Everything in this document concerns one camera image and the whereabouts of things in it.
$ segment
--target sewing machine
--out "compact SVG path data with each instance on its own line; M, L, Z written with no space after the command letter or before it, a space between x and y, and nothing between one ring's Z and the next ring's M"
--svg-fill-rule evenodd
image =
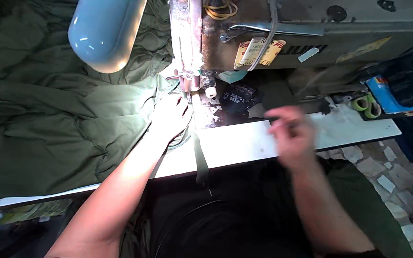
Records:
M205 0L203 4L212 3ZM184 79L185 91L209 86L212 74L249 69L234 67L237 50L242 42L267 37L271 29L269 3L240 0L235 4L236 15L216 20L206 13L200 0L170 1L179 68L192 72L191 60L198 62L198 52L204 62L201 72L206 76L200 76L200 82ZM293 68L286 82L301 97L310 89L347 91L364 68L413 53L413 1L279 0L276 5L278 23L273 38L286 44L269 66L258 64L255 68ZM298 59L313 48L318 53L303 62Z

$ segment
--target blue lamp shade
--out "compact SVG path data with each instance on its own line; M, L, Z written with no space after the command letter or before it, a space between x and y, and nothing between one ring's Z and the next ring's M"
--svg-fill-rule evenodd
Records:
M101 73L121 70L129 61L146 0L80 0L68 39L82 61Z

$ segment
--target forearm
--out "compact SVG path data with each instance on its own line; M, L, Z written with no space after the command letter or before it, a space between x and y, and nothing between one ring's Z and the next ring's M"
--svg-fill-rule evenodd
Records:
M374 245L337 200L321 166L291 173L295 203L306 233L321 253L362 253Z
M50 252L118 251L125 224L137 207L146 182L169 140L147 134L81 206Z

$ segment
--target metal bracket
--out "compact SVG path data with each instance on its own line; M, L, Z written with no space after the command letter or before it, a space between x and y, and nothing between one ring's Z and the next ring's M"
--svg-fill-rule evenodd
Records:
M222 34L219 39L222 43L236 38L245 32L269 32L272 27L270 22L254 22L254 23L237 23L229 27L225 34ZM277 32L279 35L302 35L302 36L323 36L324 28L314 25L296 25L288 23L277 24Z

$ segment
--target wrist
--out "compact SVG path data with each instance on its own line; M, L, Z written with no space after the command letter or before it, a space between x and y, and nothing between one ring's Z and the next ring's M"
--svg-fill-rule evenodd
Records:
M316 159L304 162L301 166L290 167L291 177L323 174L323 169Z

